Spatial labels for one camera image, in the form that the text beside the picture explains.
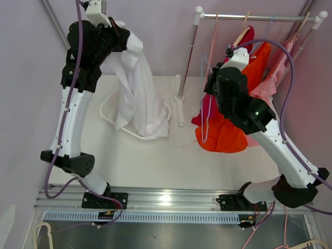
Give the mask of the white t shirt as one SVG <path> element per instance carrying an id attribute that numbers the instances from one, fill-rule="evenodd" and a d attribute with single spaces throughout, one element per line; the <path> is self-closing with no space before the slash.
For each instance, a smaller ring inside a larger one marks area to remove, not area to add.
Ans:
<path id="1" fill-rule="evenodd" d="M 120 80 L 119 88 L 132 92 L 157 88 L 143 52 L 143 42 L 132 31 L 127 47 L 123 52 L 112 52 L 106 59 L 106 64 Z"/>

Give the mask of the blue wire hanger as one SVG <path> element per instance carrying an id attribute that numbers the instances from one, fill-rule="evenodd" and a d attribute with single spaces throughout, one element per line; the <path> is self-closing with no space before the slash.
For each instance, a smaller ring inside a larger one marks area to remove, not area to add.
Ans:
<path id="1" fill-rule="evenodd" d="M 212 72 L 212 68 L 210 66 L 210 62 L 206 53 L 203 54 L 201 58 L 201 76 L 203 76 L 203 65 L 206 64 L 206 72 L 204 78 L 203 87 L 206 86 L 208 82 L 208 75 Z M 209 100 L 206 101 L 205 97 L 201 100 L 201 139 L 202 143 L 205 143 L 208 139 L 208 132 L 209 132 L 209 117 L 211 114 L 211 103 L 212 97 L 209 97 Z"/>

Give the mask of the magenta t shirt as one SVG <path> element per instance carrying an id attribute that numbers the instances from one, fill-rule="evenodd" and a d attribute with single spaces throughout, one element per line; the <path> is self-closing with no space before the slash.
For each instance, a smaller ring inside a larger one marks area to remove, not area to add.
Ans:
<path id="1" fill-rule="evenodd" d="M 247 99 L 247 93 L 247 77 L 241 71 L 234 67 L 220 68 L 217 73 L 215 94 L 206 93 L 205 96 L 206 101 L 209 100 L 210 96 L 212 97 L 210 118 L 215 118 L 218 115 L 221 118 L 230 117 L 234 114 L 237 101 L 241 97 Z"/>

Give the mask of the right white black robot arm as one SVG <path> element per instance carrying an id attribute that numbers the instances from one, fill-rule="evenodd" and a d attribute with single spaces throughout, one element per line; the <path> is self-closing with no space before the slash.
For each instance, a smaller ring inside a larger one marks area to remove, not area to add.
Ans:
<path id="1" fill-rule="evenodd" d="M 245 183 L 237 192 L 236 204 L 248 210 L 260 201 L 279 201 L 288 208 L 311 203 L 326 168 L 309 163 L 281 130 L 280 119 L 262 99 L 248 94 L 247 76 L 228 63 L 219 62 L 208 76 L 205 92 L 215 97 L 218 111 L 234 126 L 252 137 L 281 170 L 281 175 L 260 183 Z"/>

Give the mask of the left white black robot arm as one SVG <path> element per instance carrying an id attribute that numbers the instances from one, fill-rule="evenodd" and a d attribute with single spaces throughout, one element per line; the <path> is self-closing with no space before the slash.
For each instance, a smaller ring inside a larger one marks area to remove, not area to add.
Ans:
<path id="1" fill-rule="evenodd" d="M 57 133 L 48 150 L 40 153 L 49 164 L 44 188 L 53 167 L 58 167 L 78 180 L 100 208 L 111 204 L 112 191 L 108 182 L 94 170 L 95 157 L 82 152 L 81 136 L 89 104 L 95 93 L 102 63 L 113 52 L 127 50 L 130 31 L 120 27 L 112 17 L 109 24 L 92 24 L 88 20 L 69 27 L 70 45 L 62 70 L 62 104 Z"/>

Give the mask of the beige wooden hanger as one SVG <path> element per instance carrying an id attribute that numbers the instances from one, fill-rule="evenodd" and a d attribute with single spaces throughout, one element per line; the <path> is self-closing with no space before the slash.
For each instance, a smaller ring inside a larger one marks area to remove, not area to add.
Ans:
<path id="1" fill-rule="evenodd" d="M 244 36 L 247 34 L 247 32 L 251 30 L 250 26 L 246 25 L 246 21 L 247 21 L 247 19 L 250 16 L 251 13 L 252 12 L 249 11 L 247 13 L 247 15 L 245 16 L 244 21 L 243 21 L 243 25 L 242 25 L 242 31 L 239 34 L 239 36 L 237 37 L 237 39 L 234 41 L 234 43 L 232 44 L 233 46 L 239 45 L 240 41 L 244 38 Z"/>

